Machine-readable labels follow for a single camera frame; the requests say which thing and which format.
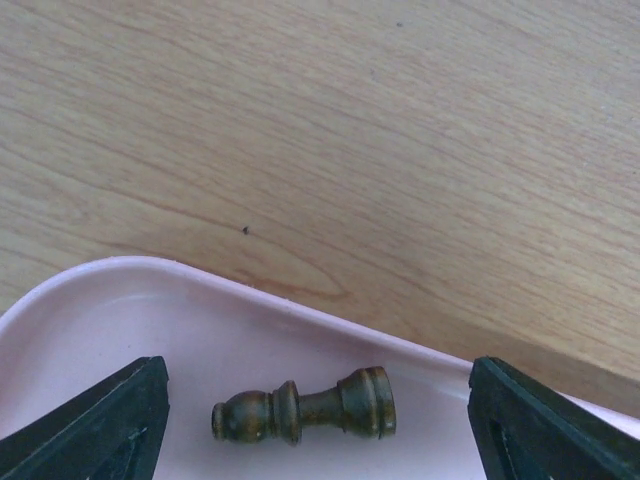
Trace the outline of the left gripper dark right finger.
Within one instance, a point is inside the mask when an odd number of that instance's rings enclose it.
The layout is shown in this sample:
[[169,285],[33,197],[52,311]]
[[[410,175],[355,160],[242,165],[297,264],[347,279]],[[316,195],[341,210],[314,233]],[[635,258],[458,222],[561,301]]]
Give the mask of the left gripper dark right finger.
[[639,441],[496,357],[474,361],[468,416],[488,479],[637,479]]

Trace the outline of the dark chess bishop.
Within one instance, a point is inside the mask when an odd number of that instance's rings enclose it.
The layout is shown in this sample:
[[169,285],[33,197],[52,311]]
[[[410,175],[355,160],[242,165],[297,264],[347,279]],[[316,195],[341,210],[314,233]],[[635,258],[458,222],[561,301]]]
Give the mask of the dark chess bishop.
[[357,369],[313,394],[301,395],[292,380],[271,392],[244,391],[215,404],[211,414],[213,437],[241,444],[281,439],[296,446],[304,429],[326,426],[361,438],[395,434],[394,396],[383,367]]

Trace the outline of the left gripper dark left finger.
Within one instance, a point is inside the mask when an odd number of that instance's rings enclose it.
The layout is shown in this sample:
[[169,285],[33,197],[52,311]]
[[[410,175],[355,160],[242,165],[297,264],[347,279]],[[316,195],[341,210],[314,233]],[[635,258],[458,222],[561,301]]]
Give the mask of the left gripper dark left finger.
[[141,357],[1,440],[3,479],[151,479],[169,414],[161,356]]

